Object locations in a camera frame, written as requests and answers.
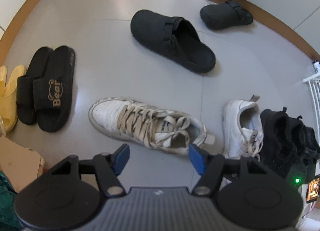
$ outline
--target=wooden baseboard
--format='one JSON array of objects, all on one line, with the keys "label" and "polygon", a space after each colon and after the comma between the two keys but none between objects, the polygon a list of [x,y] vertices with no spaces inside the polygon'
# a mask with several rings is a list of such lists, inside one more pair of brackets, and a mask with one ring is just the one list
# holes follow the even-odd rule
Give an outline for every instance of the wooden baseboard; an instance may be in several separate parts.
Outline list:
[{"label": "wooden baseboard", "polygon": [[4,60],[7,57],[10,47],[20,28],[39,1],[40,0],[26,0],[26,2],[22,5],[12,19],[8,28],[5,30],[2,38],[0,39],[0,65],[3,65]]},{"label": "wooden baseboard", "polygon": [[[221,4],[227,0],[210,0],[212,2]],[[272,16],[267,11],[259,8],[255,4],[252,4],[246,0],[234,0],[239,2],[245,9],[250,11],[256,21],[264,24],[265,26],[271,28],[273,31],[277,32],[279,35],[283,36],[299,48],[303,53],[309,56],[313,60],[320,60],[320,55],[310,46],[297,32],[292,28],[288,27],[281,20]]]}]

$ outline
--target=slide sandal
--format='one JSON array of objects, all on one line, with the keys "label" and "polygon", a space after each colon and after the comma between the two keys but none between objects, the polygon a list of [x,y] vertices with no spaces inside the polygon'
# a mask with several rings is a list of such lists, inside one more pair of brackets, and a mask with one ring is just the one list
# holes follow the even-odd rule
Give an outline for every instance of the slide sandal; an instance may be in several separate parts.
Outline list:
[{"label": "slide sandal", "polygon": [[193,25],[182,17],[167,17],[139,10],[131,20],[131,33],[143,46],[196,73],[210,72],[216,57],[203,44]]},{"label": "slide sandal", "polygon": [[7,79],[7,68],[5,66],[0,67],[0,96],[5,88],[5,81]]},{"label": "slide sandal", "polygon": [[35,111],[41,130],[55,132],[68,120],[76,55],[60,46],[51,54],[44,77],[33,81]]},{"label": "slide sandal", "polygon": [[223,4],[208,5],[200,10],[200,17],[212,30],[221,30],[233,26],[249,25],[252,14],[242,8],[240,3],[228,0]]},{"label": "slide sandal", "polygon": [[11,73],[10,79],[0,97],[0,116],[6,132],[15,126],[18,116],[16,107],[17,82],[20,76],[26,74],[24,66],[17,66]]},{"label": "slide sandal", "polygon": [[17,112],[24,124],[32,125],[37,121],[37,113],[33,104],[33,81],[44,76],[53,49],[41,47],[34,54],[25,76],[18,78]]}]

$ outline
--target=shoe sole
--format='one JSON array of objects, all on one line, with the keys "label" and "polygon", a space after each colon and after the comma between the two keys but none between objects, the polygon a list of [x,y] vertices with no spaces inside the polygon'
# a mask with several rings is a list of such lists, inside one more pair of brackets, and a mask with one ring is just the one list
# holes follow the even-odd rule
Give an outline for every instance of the shoe sole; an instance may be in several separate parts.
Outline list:
[{"label": "shoe sole", "polygon": [[229,158],[229,122],[227,121],[228,110],[230,105],[233,101],[226,103],[222,110],[222,132],[223,132],[223,139],[224,139],[224,149],[223,149],[223,156],[225,158]]}]

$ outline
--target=black slide sandal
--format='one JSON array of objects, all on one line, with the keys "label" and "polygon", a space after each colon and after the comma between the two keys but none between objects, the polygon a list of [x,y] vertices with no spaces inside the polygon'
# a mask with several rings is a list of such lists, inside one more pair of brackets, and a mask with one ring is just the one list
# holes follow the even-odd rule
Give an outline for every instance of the black slide sandal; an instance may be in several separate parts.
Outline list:
[{"label": "black slide sandal", "polygon": [[215,66],[215,54],[200,41],[193,25],[183,17],[139,10],[130,27],[140,44],[193,72],[208,73]]},{"label": "black slide sandal", "polygon": [[24,124],[32,125],[37,121],[37,113],[33,103],[33,81],[44,76],[53,49],[41,47],[33,55],[25,76],[18,78],[17,83],[17,114]]},{"label": "black slide sandal", "polygon": [[58,47],[49,59],[44,78],[33,82],[35,111],[43,131],[55,132],[68,120],[75,60],[72,48]]},{"label": "black slide sandal", "polygon": [[223,4],[212,4],[200,10],[200,17],[212,30],[221,30],[233,26],[249,25],[253,22],[252,14],[242,8],[240,3],[228,0]]}]

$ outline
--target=white tile floor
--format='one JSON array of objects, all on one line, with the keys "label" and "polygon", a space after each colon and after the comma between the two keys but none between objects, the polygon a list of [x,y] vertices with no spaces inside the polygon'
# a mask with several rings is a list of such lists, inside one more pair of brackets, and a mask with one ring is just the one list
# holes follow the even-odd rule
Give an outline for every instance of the white tile floor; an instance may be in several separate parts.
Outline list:
[{"label": "white tile floor", "polygon": [[[122,143],[103,136],[90,124],[93,102],[127,96],[162,108],[190,113],[216,135],[221,152],[221,113],[230,99],[261,96],[261,110],[288,107],[314,126],[311,101],[302,79],[314,73],[311,60],[287,40],[254,22],[212,32],[199,11],[205,0],[41,0],[17,35],[5,61],[8,74],[29,65],[41,46],[68,45],[76,51],[74,101],[68,123],[56,133],[18,122],[8,137],[38,151],[50,167],[70,154],[80,159],[113,152]],[[194,74],[143,48],[130,32],[130,19],[140,9],[183,16],[216,54],[208,75]],[[187,158],[130,144],[131,159],[120,180],[130,186],[193,186],[199,178]]]}]

